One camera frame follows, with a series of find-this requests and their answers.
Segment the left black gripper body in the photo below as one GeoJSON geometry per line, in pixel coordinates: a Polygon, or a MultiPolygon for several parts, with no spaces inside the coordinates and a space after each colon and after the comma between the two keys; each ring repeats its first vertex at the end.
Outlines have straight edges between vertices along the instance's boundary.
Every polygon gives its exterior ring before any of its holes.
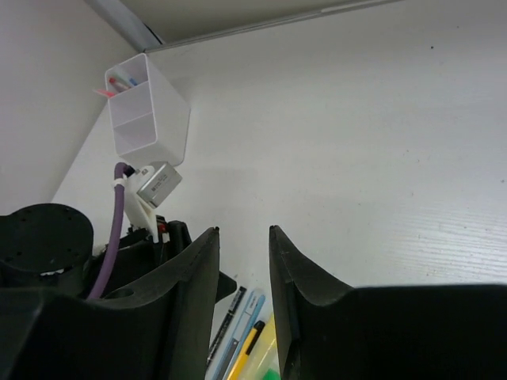
{"type": "MultiPolygon", "coordinates": [[[[100,379],[105,332],[116,339],[114,313],[99,300],[182,253],[191,238],[183,222],[161,223],[169,240],[145,230],[121,239],[116,268],[101,298],[89,298],[101,258],[93,227],[80,211],[57,203],[1,218],[1,376],[4,379],[100,379]]],[[[219,270],[215,304],[236,290],[219,270]]]]}

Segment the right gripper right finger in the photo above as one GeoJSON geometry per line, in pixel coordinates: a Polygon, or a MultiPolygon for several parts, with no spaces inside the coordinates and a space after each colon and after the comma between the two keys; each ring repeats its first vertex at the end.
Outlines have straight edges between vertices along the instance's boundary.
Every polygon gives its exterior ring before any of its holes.
{"type": "Polygon", "coordinates": [[[269,229],[277,353],[284,379],[356,378],[356,294],[269,229]]]}

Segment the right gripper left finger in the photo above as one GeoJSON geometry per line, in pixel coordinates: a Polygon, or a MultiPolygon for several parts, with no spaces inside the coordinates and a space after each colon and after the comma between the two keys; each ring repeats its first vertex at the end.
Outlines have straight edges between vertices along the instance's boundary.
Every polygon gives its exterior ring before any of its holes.
{"type": "Polygon", "coordinates": [[[100,379],[202,379],[219,279],[219,229],[99,300],[113,313],[100,379]]]}

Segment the grey black pen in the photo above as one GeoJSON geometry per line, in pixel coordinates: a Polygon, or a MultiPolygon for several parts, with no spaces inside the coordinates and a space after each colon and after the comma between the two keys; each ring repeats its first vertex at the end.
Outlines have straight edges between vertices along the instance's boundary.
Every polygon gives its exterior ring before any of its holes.
{"type": "Polygon", "coordinates": [[[215,355],[217,351],[219,350],[219,346],[221,345],[223,338],[225,337],[227,330],[229,329],[229,326],[237,312],[237,309],[245,296],[246,288],[243,286],[240,286],[236,294],[234,295],[234,298],[227,309],[227,312],[225,314],[224,319],[222,320],[219,329],[209,347],[208,350],[208,357],[207,357],[207,367],[210,366],[212,360],[215,358],[215,355]]]}

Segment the light blue pen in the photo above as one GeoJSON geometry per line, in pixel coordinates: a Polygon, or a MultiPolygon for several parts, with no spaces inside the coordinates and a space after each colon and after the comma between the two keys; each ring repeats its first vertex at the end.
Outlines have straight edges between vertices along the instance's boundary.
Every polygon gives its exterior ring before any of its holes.
{"type": "MultiPolygon", "coordinates": [[[[245,296],[243,297],[229,329],[219,346],[219,350],[217,351],[210,366],[207,367],[205,376],[206,379],[227,379],[227,376],[231,372],[231,368],[238,357],[249,331],[254,326],[254,323],[260,315],[261,309],[265,304],[265,300],[265,293],[261,289],[254,288],[251,291],[246,289],[245,296]]],[[[224,319],[225,314],[219,319],[219,326],[224,319]]],[[[218,329],[212,335],[210,345],[218,329]]]]}

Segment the pink highlighter pen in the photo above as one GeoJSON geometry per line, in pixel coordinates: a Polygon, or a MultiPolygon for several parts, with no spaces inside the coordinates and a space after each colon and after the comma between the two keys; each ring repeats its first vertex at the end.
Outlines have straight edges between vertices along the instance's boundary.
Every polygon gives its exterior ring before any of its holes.
{"type": "Polygon", "coordinates": [[[108,99],[116,96],[116,93],[108,91],[106,89],[93,89],[93,92],[103,97],[107,97],[108,99]]]}

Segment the red gel pen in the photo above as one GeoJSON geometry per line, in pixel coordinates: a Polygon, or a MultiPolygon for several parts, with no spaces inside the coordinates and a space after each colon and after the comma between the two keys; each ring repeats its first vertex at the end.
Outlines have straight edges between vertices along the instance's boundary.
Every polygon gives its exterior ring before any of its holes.
{"type": "Polygon", "coordinates": [[[116,77],[110,77],[109,78],[109,84],[116,89],[118,93],[124,92],[130,87],[126,84],[124,84],[121,80],[118,80],[116,77]]]}

